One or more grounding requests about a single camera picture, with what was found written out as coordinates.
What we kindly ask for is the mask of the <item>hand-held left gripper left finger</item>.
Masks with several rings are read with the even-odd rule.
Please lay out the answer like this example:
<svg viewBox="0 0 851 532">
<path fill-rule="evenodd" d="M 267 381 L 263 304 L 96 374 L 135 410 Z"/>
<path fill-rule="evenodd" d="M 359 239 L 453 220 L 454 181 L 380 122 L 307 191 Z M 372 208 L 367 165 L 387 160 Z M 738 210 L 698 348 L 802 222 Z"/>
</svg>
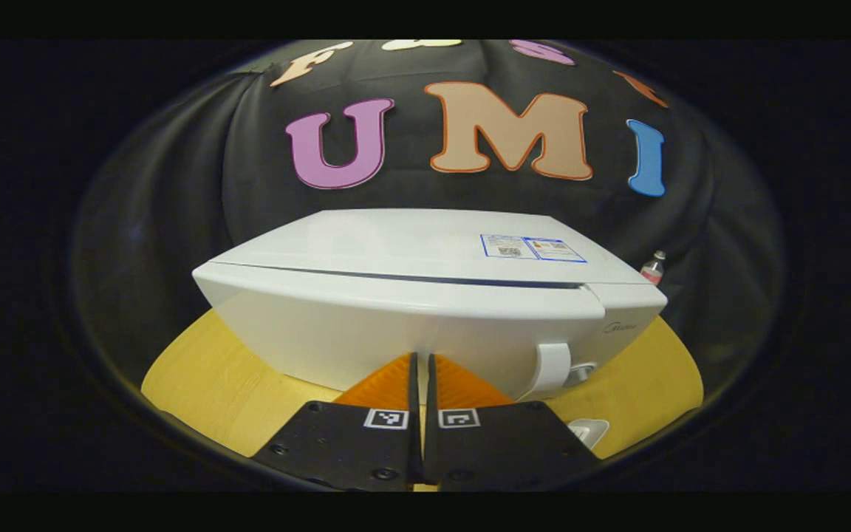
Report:
<svg viewBox="0 0 851 532">
<path fill-rule="evenodd" d="M 332 491 L 412 491 L 423 469 L 417 355 L 332 401 L 305 402 L 253 460 Z"/>
</svg>

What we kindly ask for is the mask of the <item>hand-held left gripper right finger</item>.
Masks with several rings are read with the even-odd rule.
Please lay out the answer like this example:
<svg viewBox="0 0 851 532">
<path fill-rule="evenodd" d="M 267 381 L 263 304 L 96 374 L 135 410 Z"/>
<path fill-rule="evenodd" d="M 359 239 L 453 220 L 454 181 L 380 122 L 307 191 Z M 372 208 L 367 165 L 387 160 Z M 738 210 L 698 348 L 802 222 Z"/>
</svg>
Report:
<svg viewBox="0 0 851 532">
<path fill-rule="evenodd" d="M 438 491 L 560 491 L 601 467 L 546 402 L 510 400 L 443 356 L 428 358 L 425 413 L 425 481 Z"/>
</svg>

